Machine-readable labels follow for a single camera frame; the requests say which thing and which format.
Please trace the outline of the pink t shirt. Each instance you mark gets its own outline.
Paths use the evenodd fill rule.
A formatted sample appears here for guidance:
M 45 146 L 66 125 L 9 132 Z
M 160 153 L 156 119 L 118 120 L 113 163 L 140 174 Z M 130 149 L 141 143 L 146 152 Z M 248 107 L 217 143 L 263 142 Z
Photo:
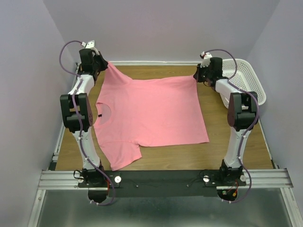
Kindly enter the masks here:
M 94 131 L 113 171 L 141 158 L 141 147 L 208 143 L 193 76 L 132 79 L 105 71 Z

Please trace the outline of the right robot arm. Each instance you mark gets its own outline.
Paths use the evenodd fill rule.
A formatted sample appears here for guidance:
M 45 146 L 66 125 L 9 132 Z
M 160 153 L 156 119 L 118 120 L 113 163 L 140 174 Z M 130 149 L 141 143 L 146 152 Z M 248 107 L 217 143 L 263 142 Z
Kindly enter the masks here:
M 239 180 L 243 172 L 242 157 L 248 136 L 258 122 L 258 95 L 247 92 L 223 76 L 223 59 L 213 57 L 209 52 L 200 55 L 194 79 L 207 84 L 215 92 L 229 99 L 227 122 L 231 129 L 227 153 L 219 170 L 209 175 L 218 186 Z

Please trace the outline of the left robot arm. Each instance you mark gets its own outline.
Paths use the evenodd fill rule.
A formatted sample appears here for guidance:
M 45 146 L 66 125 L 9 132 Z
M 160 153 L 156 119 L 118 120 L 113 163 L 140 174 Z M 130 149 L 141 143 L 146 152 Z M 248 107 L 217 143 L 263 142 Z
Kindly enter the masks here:
M 75 138 L 82 157 L 82 170 L 77 180 L 87 187 L 101 187 L 109 182 L 92 138 L 93 113 L 89 93 L 108 63 L 93 47 L 81 49 L 79 54 L 81 64 L 75 74 L 76 83 L 68 94 L 60 96 L 62 119 L 65 128 Z

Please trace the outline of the aluminium frame rail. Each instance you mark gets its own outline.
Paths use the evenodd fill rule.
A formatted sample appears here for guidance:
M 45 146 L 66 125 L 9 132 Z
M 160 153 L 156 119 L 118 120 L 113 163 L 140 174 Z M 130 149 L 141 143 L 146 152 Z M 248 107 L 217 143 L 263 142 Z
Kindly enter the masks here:
M 141 149 L 142 158 L 127 167 L 143 172 L 158 170 L 179 174 L 182 170 L 217 169 L 228 146 L 229 127 L 221 97 L 198 86 L 208 144 Z M 106 207 L 92 205 L 88 190 L 80 189 L 73 170 L 80 168 L 77 146 L 67 130 L 61 130 L 55 161 L 40 177 L 29 221 L 31 227 L 290 227 L 288 212 L 292 182 L 285 169 L 272 167 L 272 159 L 257 125 L 246 147 L 245 160 L 252 189 L 239 188 L 240 202 L 227 204 L 217 197 L 117 198 Z

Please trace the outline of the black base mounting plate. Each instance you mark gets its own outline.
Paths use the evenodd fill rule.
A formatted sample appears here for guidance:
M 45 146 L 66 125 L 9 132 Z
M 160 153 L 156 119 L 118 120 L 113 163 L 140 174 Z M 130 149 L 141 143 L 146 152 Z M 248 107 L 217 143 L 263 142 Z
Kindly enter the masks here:
M 89 198 L 223 196 L 234 200 L 233 193 L 246 185 L 241 168 L 236 170 L 82 170 L 76 177 L 79 188 L 89 190 Z

